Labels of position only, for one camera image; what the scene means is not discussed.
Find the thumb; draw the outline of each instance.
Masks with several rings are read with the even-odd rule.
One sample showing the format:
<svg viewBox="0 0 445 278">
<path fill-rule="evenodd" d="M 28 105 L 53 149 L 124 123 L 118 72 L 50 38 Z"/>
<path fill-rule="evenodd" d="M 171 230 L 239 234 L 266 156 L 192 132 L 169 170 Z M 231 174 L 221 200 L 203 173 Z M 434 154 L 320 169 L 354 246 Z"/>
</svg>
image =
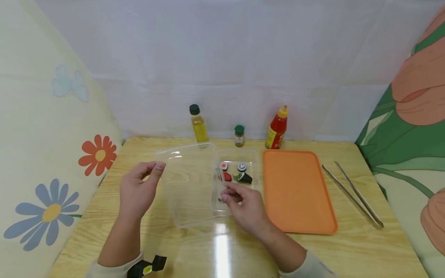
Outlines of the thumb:
<svg viewBox="0 0 445 278">
<path fill-rule="evenodd" d="M 234 214 L 236 211 L 238 211 L 240 209 L 240 206 L 238 205 L 238 203 L 235 202 L 235 200 L 232 198 L 232 196 L 230 196 L 228 194 L 223 194 L 221 196 L 221 200 L 229 206 L 232 214 Z"/>
<path fill-rule="evenodd" d="M 162 176 L 162 173 L 164 172 L 166 164 L 164 162 L 158 162 L 156 163 L 156 166 L 151 171 L 150 176 L 148 177 L 147 181 L 144 182 L 144 184 L 155 187 L 158 185 L 159 179 Z"/>
</svg>

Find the wooden table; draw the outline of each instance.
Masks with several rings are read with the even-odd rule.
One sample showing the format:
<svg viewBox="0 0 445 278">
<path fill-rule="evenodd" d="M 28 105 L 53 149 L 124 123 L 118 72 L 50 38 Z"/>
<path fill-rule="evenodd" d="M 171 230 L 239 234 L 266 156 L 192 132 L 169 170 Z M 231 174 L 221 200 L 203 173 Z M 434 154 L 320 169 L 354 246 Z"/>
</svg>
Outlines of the wooden table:
<svg viewBox="0 0 445 278">
<path fill-rule="evenodd" d="M 211 140 L 218 148 L 234 148 L 233 140 Z M 194 143 L 193 139 L 133 137 L 127 140 L 108 171 L 84 216 L 57 259 L 50 277 L 84 277 L 110 232 L 119 209 L 121 177 L 140 161 L 154 160 L 154 153 Z M 338 221 L 333 236 L 290 234 L 310 249 L 339 277 L 427 277 L 396 217 L 380 191 L 358 148 L 350 142 L 286 141 L 286 149 L 310 150 L 338 177 L 338 161 L 385 224 L 376 230 L 358 212 L 336 184 L 324 174 Z M 261 157 L 264 142 L 247 140 L 243 149 Z M 263 193 L 260 161 L 260 191 Z M 225 223 L 179 230 L 174 226 L 162 187 L 142 220 L 145 259 L 167 256 L 163 271 L 148 277 L 277 278 L 278 271 L 261 243 L 236 226 Z"/>
</svg>

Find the hand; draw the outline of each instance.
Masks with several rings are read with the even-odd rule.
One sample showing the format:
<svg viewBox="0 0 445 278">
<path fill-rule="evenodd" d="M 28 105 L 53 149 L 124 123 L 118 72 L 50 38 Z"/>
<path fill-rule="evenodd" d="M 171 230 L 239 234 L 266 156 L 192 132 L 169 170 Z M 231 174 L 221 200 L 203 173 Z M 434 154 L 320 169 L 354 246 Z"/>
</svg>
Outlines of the hand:
<svg viewBox="0 0 445 278">
<path fill-rule="evenodd" d="M 153 203 L 164 168 L 163 162 L 141 162 L 122 178 L 119 216 L 125 219 L 142 219 Z"/>
<path fill-rule="evenodd" d="M 221 200 L 229 206 L 233 218 L 243 230 L 259 238 L 273 227 L 259 191 L 232 182 L 225 186 Z"/>
</svg>

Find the blue butterfly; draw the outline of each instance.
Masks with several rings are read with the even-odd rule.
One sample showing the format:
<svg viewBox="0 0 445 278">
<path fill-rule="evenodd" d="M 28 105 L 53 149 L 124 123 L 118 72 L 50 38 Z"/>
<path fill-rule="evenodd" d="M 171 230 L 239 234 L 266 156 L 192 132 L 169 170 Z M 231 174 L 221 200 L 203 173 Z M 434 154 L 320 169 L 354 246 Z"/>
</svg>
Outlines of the blue butterfly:
<svg viewBox="0 0 445 278">
<path fill-rule="evenodd" d="M 53 95 L 56 97 L 64 97 L 69 93 L 77 96 L 83 102 L 88 102 L 88 89 L 84 84 L 81 73 L 77 70 L 74 78 L 71 79 L 66 72 L 66 65 L 61 64 L 56 68 L 56 78 L 51 80 Z"/>
</svg>

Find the red bottle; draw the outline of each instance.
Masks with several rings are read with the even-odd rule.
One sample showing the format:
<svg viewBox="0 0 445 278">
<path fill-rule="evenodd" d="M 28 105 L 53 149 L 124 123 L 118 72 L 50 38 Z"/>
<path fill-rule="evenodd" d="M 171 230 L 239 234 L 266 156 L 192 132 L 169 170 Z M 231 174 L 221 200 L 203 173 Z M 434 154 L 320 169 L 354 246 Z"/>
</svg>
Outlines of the red bottle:
<svg viewBox="0 0 445 278">
<path fill-rule="evenodd" d="M 279 149 L 287 128 L 287 105 L 280 108 L 269 126 L 266 148 Z"/>
</svg>

